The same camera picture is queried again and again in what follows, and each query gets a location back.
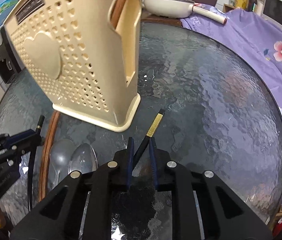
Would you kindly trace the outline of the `brown glass bottle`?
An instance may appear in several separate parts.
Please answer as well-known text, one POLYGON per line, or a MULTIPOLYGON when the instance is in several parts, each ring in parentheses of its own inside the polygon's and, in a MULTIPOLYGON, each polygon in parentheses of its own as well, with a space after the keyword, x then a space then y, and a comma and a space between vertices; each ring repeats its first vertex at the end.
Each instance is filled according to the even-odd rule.
POLYGON ((255 12, 257 9, 258 1, 257 0, 248 0, 247 11, 255 12))

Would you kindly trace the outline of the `grey plastic spoon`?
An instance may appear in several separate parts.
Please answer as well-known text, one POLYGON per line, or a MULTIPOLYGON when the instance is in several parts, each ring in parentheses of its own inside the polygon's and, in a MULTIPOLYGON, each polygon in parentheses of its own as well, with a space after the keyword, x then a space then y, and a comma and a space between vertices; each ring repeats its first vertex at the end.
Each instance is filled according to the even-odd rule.
POLYGON ((53 144, 50 151, 50 164, 55 171, 53 187, 68 175, 68 166, 74 150, 75 144, 70 139, 61 139, 53 144))

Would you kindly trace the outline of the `dark wooden counter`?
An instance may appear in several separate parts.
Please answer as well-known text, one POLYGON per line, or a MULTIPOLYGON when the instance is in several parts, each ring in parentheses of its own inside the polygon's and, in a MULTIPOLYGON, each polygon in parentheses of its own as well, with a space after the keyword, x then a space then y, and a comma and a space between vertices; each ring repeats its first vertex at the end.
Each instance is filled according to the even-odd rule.
POLYGON ((159 23, 159 24, 172 25, 176 27, 182 27, 182 23, 179 19, 168 18, 168 17, 163 17, 163 16, 156 16, 153 14, 149 14, 149 15, 142 14, 141 21, 148 22, 148 23, 159 23))

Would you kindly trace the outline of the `shiny metal spoon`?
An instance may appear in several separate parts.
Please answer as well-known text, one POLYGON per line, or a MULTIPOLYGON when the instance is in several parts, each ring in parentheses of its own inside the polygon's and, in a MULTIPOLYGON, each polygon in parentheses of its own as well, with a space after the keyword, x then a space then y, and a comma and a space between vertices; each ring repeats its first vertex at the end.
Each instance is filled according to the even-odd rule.
POLYGON ((71 156, 68 173, 80 171, 82 174, 96 171, 98 168, 97 157, 90 144, 80 144, 71 156))

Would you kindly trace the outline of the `brown wooden chopstick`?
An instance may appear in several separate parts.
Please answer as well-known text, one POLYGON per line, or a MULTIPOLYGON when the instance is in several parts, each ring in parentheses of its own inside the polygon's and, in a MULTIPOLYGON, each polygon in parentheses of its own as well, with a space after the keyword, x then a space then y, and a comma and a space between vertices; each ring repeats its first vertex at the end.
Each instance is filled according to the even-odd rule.
POLYGON ((56 134, 60 115, 61 113, 59 111, 54 110, 49 122, 49 127, 46 134, 43 151, 42 151, 41 163, 40 163, 39 181, 38 181, 38 202, 42 201, 46 197, 48 192, 50 151, 55 139, 55 134, 56 134))

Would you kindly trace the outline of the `black chopstick with gold band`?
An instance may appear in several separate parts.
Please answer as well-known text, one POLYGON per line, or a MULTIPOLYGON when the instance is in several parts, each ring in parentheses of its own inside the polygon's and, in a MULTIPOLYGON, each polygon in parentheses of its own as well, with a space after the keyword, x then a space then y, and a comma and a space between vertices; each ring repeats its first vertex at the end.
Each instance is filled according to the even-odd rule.
POLYGON ((34 132, 33 138, 31 139, 28 172, 27 172, 27 206, 28 211, 32 210, 32 184, 33 184, 33 171, 34 171, 34 161, 36 157, 37 147, 42 144, 42 137, 40 136, 42 126, 44 123, 45 116, 41 115, 38 120, 36 130, 34 132))

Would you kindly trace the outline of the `round glass table top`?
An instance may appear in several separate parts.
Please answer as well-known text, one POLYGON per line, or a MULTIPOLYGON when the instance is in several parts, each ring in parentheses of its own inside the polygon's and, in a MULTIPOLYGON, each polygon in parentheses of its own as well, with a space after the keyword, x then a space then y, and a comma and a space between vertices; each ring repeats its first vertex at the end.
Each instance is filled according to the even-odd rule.
MULTIPOLYGON (((55 142, 90 144, 98 165, 133 137, 142 142, 160 109, 158 148, 189 170, 214 171, 265 224, 282 198, 282 119, 274 98, 238 55, 199 33, 142 23, 138 93, 129 129, 116 133, 62 114, 55 142)), ((0 102, 0 133, 34 128, 52 103, 25 69, 0 102)), ((114 206, 112 239, 172 239, 171 193, 156 192, 148 149, 133 171, 129 192, 114 206)))

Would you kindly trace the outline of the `black chopstick with gold tip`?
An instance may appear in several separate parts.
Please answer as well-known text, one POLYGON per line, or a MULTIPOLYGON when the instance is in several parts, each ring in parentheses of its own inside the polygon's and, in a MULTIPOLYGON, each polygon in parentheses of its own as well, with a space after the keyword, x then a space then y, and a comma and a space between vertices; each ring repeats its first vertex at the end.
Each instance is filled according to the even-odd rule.
POLYGON ((146 148, 147 148, 147 146, 150 142, 150 139, 153 137, 155 131, 157 130, 164 114, 165 114, 165 110, 161 108, 160 111, 157 113, 155 119, 153 120, 153 122, 152 122, 149 130, 147 131, 144 139, 142 140, 142 143, 140 144, 140 146, 136 150, 136 153, 134 154, 133 168, 136 167, 136 165, 139 162, 141 156, 143 155, 144 151, 146 150, 146 148))

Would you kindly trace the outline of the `beige heart-pattern utensil holder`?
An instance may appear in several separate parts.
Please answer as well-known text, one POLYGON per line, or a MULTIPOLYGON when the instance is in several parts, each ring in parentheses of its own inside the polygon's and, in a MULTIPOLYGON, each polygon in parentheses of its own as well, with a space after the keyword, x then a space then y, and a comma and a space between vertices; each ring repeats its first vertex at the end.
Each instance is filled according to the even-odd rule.
POLYGON ((4 27, 53 109, 115 132, 137 91, 141 0, 19 0, 4 27))

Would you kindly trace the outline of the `white frying pan with lid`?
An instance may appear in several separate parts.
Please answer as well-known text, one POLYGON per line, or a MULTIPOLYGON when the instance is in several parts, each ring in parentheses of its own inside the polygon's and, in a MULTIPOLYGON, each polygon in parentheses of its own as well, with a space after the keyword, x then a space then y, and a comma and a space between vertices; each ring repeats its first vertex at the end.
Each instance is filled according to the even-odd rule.
POLYGON ((192 0, 143 0, 145 9, 151 14, 168 18, 187 18, 193 12, 205 16, 223 25, 227 18, 203 9, 192 0))

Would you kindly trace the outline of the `purple floral cloth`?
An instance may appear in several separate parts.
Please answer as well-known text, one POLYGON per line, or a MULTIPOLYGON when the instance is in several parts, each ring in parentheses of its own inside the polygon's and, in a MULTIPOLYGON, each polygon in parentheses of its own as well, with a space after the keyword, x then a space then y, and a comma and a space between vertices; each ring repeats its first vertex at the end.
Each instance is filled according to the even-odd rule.
POLYGON ((182 18, 184 28, 207 35, 236 52, 263 79, 282 115, 282 31, 253 12, 234 9, 222 25, 199 14, 182 18))

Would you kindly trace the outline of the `white water dispenser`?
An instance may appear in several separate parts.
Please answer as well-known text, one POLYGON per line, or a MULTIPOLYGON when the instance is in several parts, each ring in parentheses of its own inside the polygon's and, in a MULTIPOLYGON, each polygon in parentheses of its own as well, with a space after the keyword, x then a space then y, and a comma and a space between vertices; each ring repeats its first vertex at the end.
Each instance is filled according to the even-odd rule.
POLYGON ((5 27, 0 26, 0 87, 6 91, 24 69, 5 27))

